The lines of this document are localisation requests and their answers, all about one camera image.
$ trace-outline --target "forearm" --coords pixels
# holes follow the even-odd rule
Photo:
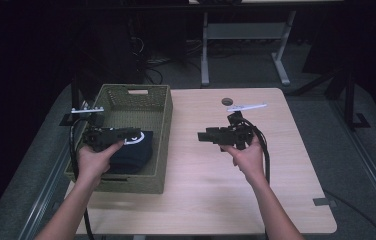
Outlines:
[[[250,181],[269,239],[304,239],[264,177]]]
[[[51,221],[36,239],[73,239],[93,190],[94,187],[88,182],[76,182]]]

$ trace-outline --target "dark background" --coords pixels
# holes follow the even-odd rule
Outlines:
[[[296,16],[290,42],[313,44],[306,72],[348,66],[376,102],[376,4],[368,4],[305,8]],[[54,100],[72,80],[86,98],[105,82],[142,82],[145,59],[132,54],[137,46],[127,17],[133,15],[65,10],[49,1],[0,1],[0,198]],[[148,46],[183,58],[184,41],[201,36],[201,17],[144,13],[132,30]]]

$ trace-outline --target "small round object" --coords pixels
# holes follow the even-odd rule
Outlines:
[[[234,101],[230,98],[224,98],[222,99],[222,104],[225,106],[231,106],[234,103]]]

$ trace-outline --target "gray carpet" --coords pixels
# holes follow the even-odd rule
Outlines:
[[[277,87],[288,92],[312,81],[318,75],[301,72],[307,56],[308,45],[291,44],[283,57],[292,83],[282,87],[270,58],[278,42],[272,44],[240,43],[226,48],[226,58],[210,58],[209,88]],[[199,56],[188,58],[189,63],[169,63],[156,67],[163,75],[163,84],[172,89],[200,87]],[[149,72],[154,81],[160,77]],[[291,112],[303,138],[322,188],[346,200],[365,213],[376,223],[376,191],[363,167],[360,154],[350,141],[348,131],[339,120],[335,105],[343,99],[330,102],[323,96],[327,83],[298,97],[287,97]],[[376,165],[376,107],[372,98],[360,87],[356,88],[355,110],[365,115],[371,128],[358,129],[355,134],[373,158]],[[70,109],[70,89],[59,96],[45,119],[36,139],[28,149],[19,170],[0,201],[0,239],[17,239],[29,209],[34,204],[45,179],[64,144],[67,144],[68,128],[58,127],[62,116]],[[62,176],[45,206],[45,214],[39,228],[50,219],[54,209],[64,196],[69,180]],[[327,194],[333,201],[331,208],[338,225],[334,234],[307,235],[306,239],[376,239],[376,228],[357,211]],[[132,236],[105,236],[106,239],[132,239]],[[216,240],[264,239],[264,236],[211,236]],[[77,236],[76,239],[87,239]],[[147,236],[147,239],[193,239],[189,236]]]

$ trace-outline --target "green basket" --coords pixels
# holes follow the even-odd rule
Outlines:
[[[163,193],[173,110],[170,87],[105,84],[100,89],[94,107],[104,108],[103,127],[135,127],[154,132],[153,155],[143,169],[136,174],[106,173],[96,191]],[[65,175],[74,181],[70,162]]]

